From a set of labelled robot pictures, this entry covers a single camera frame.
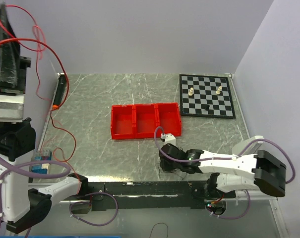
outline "white backdrop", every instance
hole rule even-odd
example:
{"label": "white backdrop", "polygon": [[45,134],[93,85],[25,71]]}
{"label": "white backdrop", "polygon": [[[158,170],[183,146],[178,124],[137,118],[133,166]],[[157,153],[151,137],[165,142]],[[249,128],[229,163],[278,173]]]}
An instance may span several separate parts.
{"label": "white backdrop", "polygon": [[233,73],[272,1],[11,2],[35,16],[69,73]]}
{"label": "white backdrop", "polygon": [[291,237],[300,238],[300,0],[273,2],[234,82],[250,134],[275,141],[294,162],[297,177],[279,200]]}

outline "chess piece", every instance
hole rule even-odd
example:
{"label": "chess piece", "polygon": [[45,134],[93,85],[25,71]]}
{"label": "chess piece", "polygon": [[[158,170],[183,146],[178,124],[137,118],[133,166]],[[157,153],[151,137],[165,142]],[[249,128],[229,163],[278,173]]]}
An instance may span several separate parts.
{"label": "chess piece", "polygon": [[194,94],[194,88],[190,88],[189,92],[188,92],[188,95],[189,96],[192,96]]}

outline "red tray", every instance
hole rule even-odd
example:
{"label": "red tray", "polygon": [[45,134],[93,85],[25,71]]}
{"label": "red tray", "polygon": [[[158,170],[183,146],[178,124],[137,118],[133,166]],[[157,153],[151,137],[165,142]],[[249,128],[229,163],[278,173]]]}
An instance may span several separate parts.
{"label": "red tray", "polygon": [[181,135],[180,111],[177,103],[112,106],[112,139],[152,138],[158,126],[162,126],[165,133]]}

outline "black and white chessboard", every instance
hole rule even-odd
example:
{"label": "black and white chessboard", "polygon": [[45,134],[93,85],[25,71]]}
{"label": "black and white chessboard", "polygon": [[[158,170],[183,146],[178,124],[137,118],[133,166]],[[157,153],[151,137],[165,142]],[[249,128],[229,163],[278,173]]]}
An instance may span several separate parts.
{"label": "black and white chessboard", "polygon": [[[216,94],[219,86],[222,91]],[[188,95],[190,88],[194,94]],[[180,75],[180,114],[190,117],[236,118],[228,78]]]}

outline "scratched metal surface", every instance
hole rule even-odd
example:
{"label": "scratched metal surface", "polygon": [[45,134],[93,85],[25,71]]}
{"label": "scratched metal surface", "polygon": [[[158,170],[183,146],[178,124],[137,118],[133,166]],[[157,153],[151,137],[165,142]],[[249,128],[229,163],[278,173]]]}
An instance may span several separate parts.
{"label": "scratched metal surface", "polygon": [[[179,103],[179,74],[80,74],[70,75],[69,79],[69,97],[54,113],[54,120],[77,139],[70,163],[79,174],[90,181],[167,181],[181,180],[186,175],[159,171],[158,150],[153,139],[115,141],[110,132],[111,105]],[[230,154],[235,144],[247,139],[236,95],[233,89],[231,92],[237,118],[182,117],[182,136],[177,137],[177,146],[184,150],[203,149]],[[71,136],[50,124],[43,149],[56,147],[62,148],[68,158],[74,142]],[[60,151],[56,155],[62,158]],[[61,170],[57,166],[50,167],[51,174]],[[195,174],[187,175],[184,180],[207,178],[207,174]]]}

